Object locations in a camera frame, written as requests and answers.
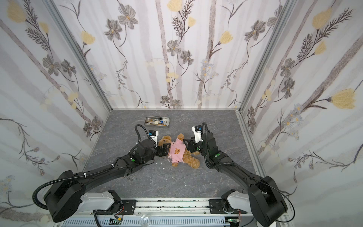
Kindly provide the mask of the brown teddy bear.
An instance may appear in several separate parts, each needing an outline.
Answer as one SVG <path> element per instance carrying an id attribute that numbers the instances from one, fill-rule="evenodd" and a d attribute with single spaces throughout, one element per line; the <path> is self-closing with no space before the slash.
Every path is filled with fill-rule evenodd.
<path id="1" fill-rule="evenodd" d="M 177 139 L 180 139 L 180 140 L 184 140 L 185 137 L 182 133 L 180 133 L 178 136 L 177 136 Z M 163 136 L 162 139 L 158 142 L 158 145 L 162 145 L 162 144 L 167 144 L 167 143 L 172 143 L 174 141 L 172 141 L 172 138 L 171 136 Z M 183 156 L 183 160 L 184 160 L 184 163 L 189 165 L 191 168 L 193 169 L 198 169 L 200 167 L 200 161 L 195 158 L 192 153 L 190 153 L 187 148 L 184 152 L 184 156 Z M 179 164 L 172 164 L 173 167 L 177 167 Z"/>

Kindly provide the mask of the pink teddy hoodie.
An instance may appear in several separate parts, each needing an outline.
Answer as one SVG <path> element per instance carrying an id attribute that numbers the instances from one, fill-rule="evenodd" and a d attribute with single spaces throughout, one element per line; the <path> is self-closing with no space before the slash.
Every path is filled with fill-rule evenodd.
<path id="1" fill-rule="evenodd" d="M 171 143 L 168 159 L 171 160 L 172 164 L 184 163 L 183 156 L 186 150 L 186 145 L 182 140 L 176 139 Z"/>

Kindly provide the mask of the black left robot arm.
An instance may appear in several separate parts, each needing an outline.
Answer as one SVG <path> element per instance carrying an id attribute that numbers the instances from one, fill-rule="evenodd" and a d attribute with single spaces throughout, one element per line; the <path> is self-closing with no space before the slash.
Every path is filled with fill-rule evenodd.
<path id="1" fill-rule="evenodd" d="M 152 164 L 155 157 L 167 156 L 171 139 L 163 138 L 155 142 L 151 133 L 147 139 L 141 140 L 137 133 L 137 144 L 128 154 L 117 157 L 111 164 L 98 169 L 73 173 L 63 172 L 56 180 L 37 187 L 32 195 L 33 203 L 48 210 L 53 222 L 62 222 L 74 215 L 86 201 L 82 199 L 86 193 L 111 180 L 126 177 Z"/>

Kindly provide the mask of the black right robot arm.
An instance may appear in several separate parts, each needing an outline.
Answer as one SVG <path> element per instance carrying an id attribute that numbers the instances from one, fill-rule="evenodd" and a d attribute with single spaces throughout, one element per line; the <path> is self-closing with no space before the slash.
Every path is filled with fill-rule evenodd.
<path id="1" fill-rule="evenodd" d="M 258 176 L 235 163 L 226 153 L 221 151 L 205 122 L 193 126 L 194 137 L 184 142 L 191 152 L 198 151 L 206 166 L 223 173 L 246 189 L 249 206 L 256 221 L 268 227 L 288 211 L 286 201 L 289 200 L 278 189 L 276 182 L 269 176 Z"/>

